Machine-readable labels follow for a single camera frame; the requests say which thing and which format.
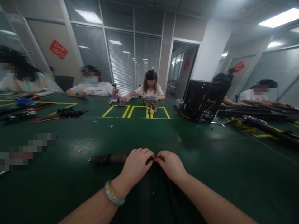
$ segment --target gray box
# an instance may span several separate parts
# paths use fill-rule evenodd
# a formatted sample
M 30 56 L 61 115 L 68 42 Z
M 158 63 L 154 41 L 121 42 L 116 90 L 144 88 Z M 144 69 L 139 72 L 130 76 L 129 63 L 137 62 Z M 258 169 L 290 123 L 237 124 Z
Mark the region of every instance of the gray box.
M 147 97 L 145 98 L 145 105 L 146 105 L 146 106 L 149 106 L 149 104 L 147 103 L 146 100 L 150 100 L 150 101 L 152 101 L 154 104 L 156 104 L 156 105 L 158 106 L 158 99 L 157 99 L 156 97 L 150 97 L 150 96 L 147 96 Z
M 179 105 L 184 105 L 184 100 L 179 100 L 179 99 L 177 99 L 177 101 L 175 102 L 175 105 L 177 106 L 177 108 L 178 108 L 178 106 Z

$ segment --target white t-shirt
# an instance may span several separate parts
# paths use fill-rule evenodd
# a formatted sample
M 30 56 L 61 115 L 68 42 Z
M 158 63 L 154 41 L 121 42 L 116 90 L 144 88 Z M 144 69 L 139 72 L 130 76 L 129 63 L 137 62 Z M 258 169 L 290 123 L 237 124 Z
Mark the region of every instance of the white t-shirt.
M 145 98 L 146 96 L 152 96 L 152 95 L 155 95 L 155 96 L 162 96 L 162 95 L 164 95 L 164 93 L 162 92 L 162 89 L 161 89 L 161 86 L 160 85 L 157 85 L 157 92 L 156 92 L 156 94 L 155 94 L 155 91 L 154 90 L 152 90 L 152 91 L 149 91 L 149 90 L 147 90 L 146 91 L 146 93 L 143 91 L 143 84 L 138 88 L 138 89 L 136 89 L 135 90 L 135 92 L 139 95 L 139 96 L 141 96 L 142 98 Z
M 238 102 L 244 100 L 269 101 L 269 98 L 266 95 L 255 95 L 253 89 L 248 89 L 242 92 L 238 98 Z
M 101 82 L 99 84 L 79 84 L 71 90 L 75 92 L 85 92 L 87 95 L 95 96 L 109 96 L 112 95 L 113 86 L 108 82 Z

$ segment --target hand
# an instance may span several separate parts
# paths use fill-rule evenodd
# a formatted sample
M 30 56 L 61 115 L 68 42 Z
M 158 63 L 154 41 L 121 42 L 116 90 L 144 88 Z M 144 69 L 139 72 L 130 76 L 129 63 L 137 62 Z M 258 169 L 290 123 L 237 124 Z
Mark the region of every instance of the hand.
M 188 176 L 180 158 L 173 152 L 161 151 L 156 155 L 154 161 L 162 167 L 169 179 L 176 185 Z
M 273 107 L 273 104 L 270 102 L 262 102 L 262 105 L 265 107 Z
M 245 103 L 233 103 L 234 106 L 244 106 L 244 107 L 248 107 L 251 105 L 245 104 Z
M 43 92 L 43 91 L 44 90 L 42 88 L 38 88 L 38 89 L 34 89 L 34 90 L 29 91 L 29 93 L 36 94 L 36 93 L 40 93 L 40 92 Z
M 281 105 L 285 106 L 285 107 L 289 107 L 289 108 L 293 108 L 294 109 L 294 107 L 292 105 L 289 105 L 289 104 L 286 104 L 286 103 L 281 103 Z
M 84 97 L 86 97 L 86 93 L 85 93 L 85 92 L 80 92 L 80 93 L 77 95 L 77 97 L 79 97 L 79 98 L 84 98 Z
M 122 98 L 120 98 L 120 99 L 119 99 L 119 101 L 122 101 L 123 99 L 126 99 L 126 100 L 127 100 L 127 102 L 129 102 L 130 95 L 129 95 L 129 94 L 127 94 L 127 95 L 123 96 Z
M 153 164 L 153 160 L 145 164 L 150 157 L 154 158 L 155 154 L 147 148 L 133 149 L 121 174 L 111 182 L 118 197 L 125 198 L 135 184 L 143 178 Z
M 112 93 L 113 93 L 113 94 L 116 94 L 116 95 L 117 95 L 118 92 L 119 92 L 119 89 L 117 89 L 117 88 L 113 88 L 113 90 L 112 90 Z

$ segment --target computer case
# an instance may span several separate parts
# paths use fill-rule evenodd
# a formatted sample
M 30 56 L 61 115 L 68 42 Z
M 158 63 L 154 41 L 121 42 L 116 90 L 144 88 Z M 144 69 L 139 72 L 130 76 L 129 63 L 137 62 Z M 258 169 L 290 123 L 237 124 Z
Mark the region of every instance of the computer case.
M 196 123 L 211 123 L 230 84 L 190 80 L 181 112 Z

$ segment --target red decoration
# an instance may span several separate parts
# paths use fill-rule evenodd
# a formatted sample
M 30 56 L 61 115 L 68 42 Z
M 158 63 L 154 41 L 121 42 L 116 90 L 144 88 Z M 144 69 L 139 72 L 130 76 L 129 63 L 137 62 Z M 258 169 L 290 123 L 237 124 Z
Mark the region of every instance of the red decoration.
M 184 63 L 184 70 L 186 70 L 189 66 L 189 58 L 186 59 L 185 63 Z
M 243 62 L 239 62 L 235 67 L 235 73 L 237 73 L 238 71 L 242 70 L 243 68 L 245 68 L 245 65 L 243 64 Z
M 68 53 L 68 50 L 65 49 L 60 43 L 58 43 L 57 40 L 53 40 L 50 50 L 53 51 L 54 54 L 56 54 L 62 60 L 65 58 L 66 54 Z

